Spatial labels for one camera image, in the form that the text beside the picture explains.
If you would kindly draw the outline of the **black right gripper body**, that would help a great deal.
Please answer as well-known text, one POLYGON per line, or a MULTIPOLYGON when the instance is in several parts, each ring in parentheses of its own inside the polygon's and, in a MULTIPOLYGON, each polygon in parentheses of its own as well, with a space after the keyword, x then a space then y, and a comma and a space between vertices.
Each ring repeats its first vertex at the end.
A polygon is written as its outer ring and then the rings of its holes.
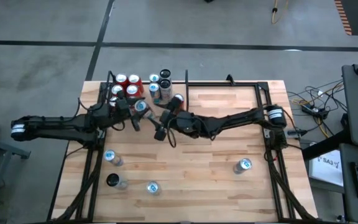
POLYGON ((180 111, 178 114, 165 110, 158 118, 158 122, 164 129, 155 131, 154 139, 164 141, 168 136, 170 140, 175 139, 174 131, 196 139, 200 136, 200 124, 196 118, 187 111, 180 111))

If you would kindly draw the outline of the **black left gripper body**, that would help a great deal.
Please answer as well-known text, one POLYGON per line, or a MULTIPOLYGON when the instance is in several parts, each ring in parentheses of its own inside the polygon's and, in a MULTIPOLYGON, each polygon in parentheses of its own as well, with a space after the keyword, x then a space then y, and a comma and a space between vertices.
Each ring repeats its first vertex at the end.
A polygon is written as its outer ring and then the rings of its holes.
POLYGON ((123 121, 129 119, 135 131, 140 131, 140 120, 134 120, 132 115, 137 113, 135 105, 128 105, 126 98, 137 98, 134 96, 126 97, 123 90, 118 91, 117 100, 115 101, 116 113, 123 121))

